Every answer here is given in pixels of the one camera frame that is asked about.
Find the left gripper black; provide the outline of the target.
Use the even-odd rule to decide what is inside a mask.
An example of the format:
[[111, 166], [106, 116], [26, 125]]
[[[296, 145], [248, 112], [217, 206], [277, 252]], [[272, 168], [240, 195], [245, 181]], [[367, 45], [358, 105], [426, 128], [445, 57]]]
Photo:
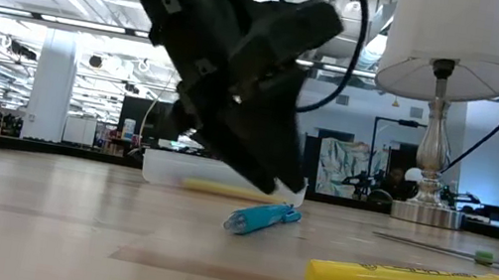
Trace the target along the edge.
[[342, 31], [331, 5], [165, 0], [159, 43], [181, 76], [174, 124], [262, 193], [306, 188], [299, 56]]

